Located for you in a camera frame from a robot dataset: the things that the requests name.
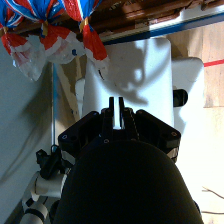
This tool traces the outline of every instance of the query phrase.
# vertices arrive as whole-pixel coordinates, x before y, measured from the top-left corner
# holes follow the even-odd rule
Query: screw
[[[177,133],[176,132],[172,132],[171,135],[177,136]]]

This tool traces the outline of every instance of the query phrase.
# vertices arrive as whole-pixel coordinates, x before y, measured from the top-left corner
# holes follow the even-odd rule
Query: black cable
[[[203,187],[203,188],[204,188],[205,190],[202,190],[202,191],[204,191],[204,192],[211,192],[211,193],[215,194],[216,196],[218,196],[218,197],[224,199],[224,197],[222,197],[221,195],[217,194],[216,192],[214,192],[214,191],[212,191],[212,190],[210,190],[210,189],[208,189],[208,188],[206,188],[206,187]]]
[[[207,211],[201,211],[201,213],[206,213],[206,214],[212,214],[212,215],[224,215],[224,213],[219,213],[219,212],[207,212]]]
[[[215,194],[216,196],[224,199],[224,197],[222,197],[221,195],[217,194],[216,192],[206,188],[206,187],[203,187],[205,190],[202,190],[203,192],[211,192],[213,194]],[[209,212],[209,211],[201,211],[201,213],[205,213],[205,214],[212,214],[212,215],[224,215],[223,212]]]
[[[43,205],[45,205],[46,201],[47,201],[48,197],[45,198],[44,202],[43,202]]]

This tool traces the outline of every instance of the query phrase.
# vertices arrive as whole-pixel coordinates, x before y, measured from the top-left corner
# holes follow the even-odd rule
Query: black mount
[[[142,141],[166,154],[173,150],[171,159],[176,162],[181,139],[179,131],[144,110],[134,113],[124,106],[122,97],[119,97],[119,107],[121,129],[113,129],[114,98],[110,97],[109,107],[103,109],[101,114],[92,111],[59,135],[62,159],[68,167],[73,166],[75,159],[87,151],[119,140]]]

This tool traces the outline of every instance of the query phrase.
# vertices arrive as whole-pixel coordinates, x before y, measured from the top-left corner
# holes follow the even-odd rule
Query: white wall
[[[0,43],[0,223],[5,223],[39,169],[35,152],[51,146],[51,65],[30,82]]]

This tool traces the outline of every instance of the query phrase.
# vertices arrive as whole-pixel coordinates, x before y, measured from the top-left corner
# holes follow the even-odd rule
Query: plastic bag
[[[75,33],[63,27],[50,25],[64,12],[57,0],[5,1],[24,17],[42,23],[41,43],[44,45],[48,61],[59,64],[69,63],[75,57],[72,54],[74,47],[79,55],[84,54],[83,45],[76,39]]]
[[[23,17],[14,13],[0,0],[0,29],[3,30],[1,37],[3,46],[13,59],[13,64],[29,79],[36,81],[44,66],[45,60],[40,52],[36,53],[32,45],[25,38],[7,32],[8,28],[16,27],[22,22]]]
[[[109,58],[99,35],[88,23],[88,16],[101,3],[102,0],[59,0],[68,15],[80,22],[80,31],[83,31],[83,43],[87,57],[93,61],[101,75],[108,73]]]

